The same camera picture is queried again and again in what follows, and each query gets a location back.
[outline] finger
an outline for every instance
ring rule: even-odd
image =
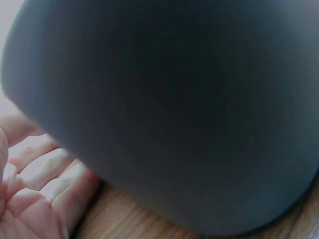
[[[20,177],[29,182],[34,190],[39,191],[57,178],[74,159],[66,150],[56,149],[31,162],[20,173]]]
[[[60,177],[48,182],[40,190],[40,193],[43,194],[47,200],[53,202],[58,195],[66,190],[67,187],[69,187],[72,182],[74,182],[83,173],[84,169],[85,167],[82,163],[75,164],[72,168],[60,175]]]
[[[53,200],[51,205],[51,208],[67,226],[70,234],[81,219],[100,184],[100,179],[82,163],[78,163],[75,167],[78,167],[75,180]],[[61,177],[71,175],[69,172],[72,169]]]
[[[8,147],[16,145],[38,131],[35,124],[22,114],[2,116],[0,118],[0,129],[6,137]]]
[[[0,183],[8,160],[8,148],[21,142],[36,130],[36,126],[21,114],[0,118]],[[0,191],[0,215],[3,212],[4,196]]]
[[[54,151],[57,148],[58,145],[54,141],[48,140],[39,146],[26,148],[18,155],[18,157],[10,158],[8,163],[16,166],[17,173],[20,173],[32,161]]]

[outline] wooden surface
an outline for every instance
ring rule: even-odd
[[[217,239],[174,226],[108,185],[102,185],[73,238]],[[319,239],[319,180],[277,222],[250,235],[225,239]]]

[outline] skin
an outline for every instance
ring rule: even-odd
[[[0,238],[67,239],[100,180],[52,140],[8,159],[8,149],[41,135],[23,115],[0,118]]]

